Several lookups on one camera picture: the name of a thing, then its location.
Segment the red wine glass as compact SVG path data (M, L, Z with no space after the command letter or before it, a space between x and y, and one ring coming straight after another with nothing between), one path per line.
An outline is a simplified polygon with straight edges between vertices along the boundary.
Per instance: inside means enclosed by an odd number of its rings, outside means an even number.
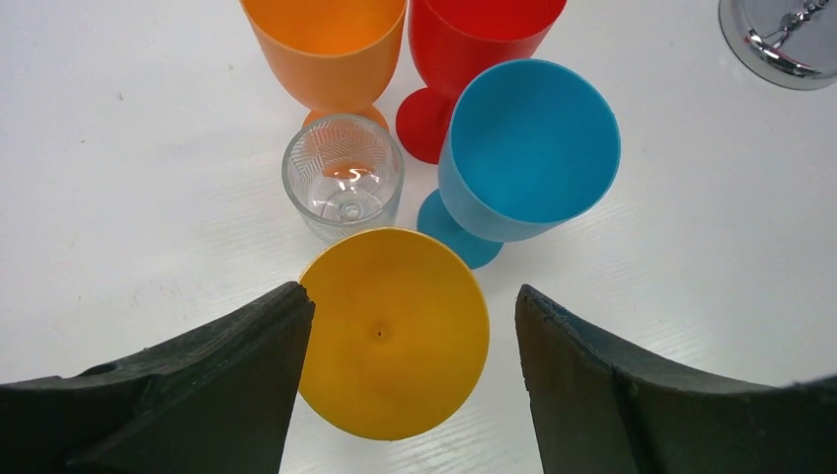
M436 164L453 108L485 69L534 54L565 0L417 0L408 40L424 86L401 103L396 131L416 159Z

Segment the yellow wine glass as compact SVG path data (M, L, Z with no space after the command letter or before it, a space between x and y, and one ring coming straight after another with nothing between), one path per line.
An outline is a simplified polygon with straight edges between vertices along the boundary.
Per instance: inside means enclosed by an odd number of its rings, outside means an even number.
M439 241L363 231L325 250L300 281L315 313L299 391L325 421L401 440L442 424L472 394L489 351L488 306Z

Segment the orange wine glass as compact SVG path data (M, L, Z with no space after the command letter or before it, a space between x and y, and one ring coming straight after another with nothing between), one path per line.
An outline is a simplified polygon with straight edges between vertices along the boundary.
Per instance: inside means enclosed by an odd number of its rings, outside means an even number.
M266 62L309 113L388 124L374 106L400 56L406 0L244 0Z

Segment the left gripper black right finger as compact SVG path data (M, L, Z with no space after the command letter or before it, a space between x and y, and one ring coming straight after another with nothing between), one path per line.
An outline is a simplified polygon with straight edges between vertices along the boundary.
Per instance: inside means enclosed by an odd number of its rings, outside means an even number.
M832 473L836 379L782 387L645 350L531 285L515 305L547 473Z

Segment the blue wine glass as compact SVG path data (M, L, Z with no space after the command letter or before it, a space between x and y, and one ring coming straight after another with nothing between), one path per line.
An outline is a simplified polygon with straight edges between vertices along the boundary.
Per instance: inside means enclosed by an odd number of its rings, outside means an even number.
M417 229L478 269L594 207L620 158L616 116L587 80L542 59L497 64L455 104Z

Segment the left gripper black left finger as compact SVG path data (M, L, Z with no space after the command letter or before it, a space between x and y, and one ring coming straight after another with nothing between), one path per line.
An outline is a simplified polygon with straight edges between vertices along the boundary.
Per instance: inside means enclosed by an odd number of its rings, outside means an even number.
M315 305L291 281L73 377L1 387L5 473L276 473Z

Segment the clear wine glass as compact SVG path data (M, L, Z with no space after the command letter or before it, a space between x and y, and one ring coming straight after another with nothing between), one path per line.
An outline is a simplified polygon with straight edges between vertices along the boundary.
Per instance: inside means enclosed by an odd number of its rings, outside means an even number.
M405 183L389 131L357 115L303 126L282 157L283 188L311 232L327 244L395 223Z

